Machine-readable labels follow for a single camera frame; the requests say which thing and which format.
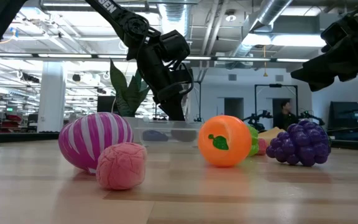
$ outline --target white column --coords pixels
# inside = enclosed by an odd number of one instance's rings
[[[60,131],[63,127],[67,73],[64,62],[44,62],[37,131]]]

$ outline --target pink toy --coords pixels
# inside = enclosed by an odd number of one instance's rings
[[[95,174],[98,158],[105,148],[133,140],[131,126],[124,118],[96,113],[64,126],[59,134],[59,148],[68,162]]]
[[[259,139],[259,151],[256,154],[257,156],[266,155],[267,142],[264,139]]]
[[[105,149],[100,157],[96,178],[105,189],[126,190],[144,180],[146,148],[135,143],[122,143]]]

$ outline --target purple grape toy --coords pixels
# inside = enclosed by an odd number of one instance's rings
[[[301,162],[307,167],[324,164],[330,153],[328,135],[322,127],[308,120],[291,124],[287,132],[279,133],[266,149],[266,155],[278,162],[292,166]]]

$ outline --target purple and white striped ball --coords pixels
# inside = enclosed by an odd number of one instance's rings
[[[101,152],[115,144],[133,142],[129,123],[112,113],[95,113],[66,125],[59,134],[59,148],[75,167],[96,173]]]

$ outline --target clear plastic bin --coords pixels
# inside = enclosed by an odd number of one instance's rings
[[[140,142],[152,146],[197,146],[202,123],[186,121],[145,121],[136,130]]]

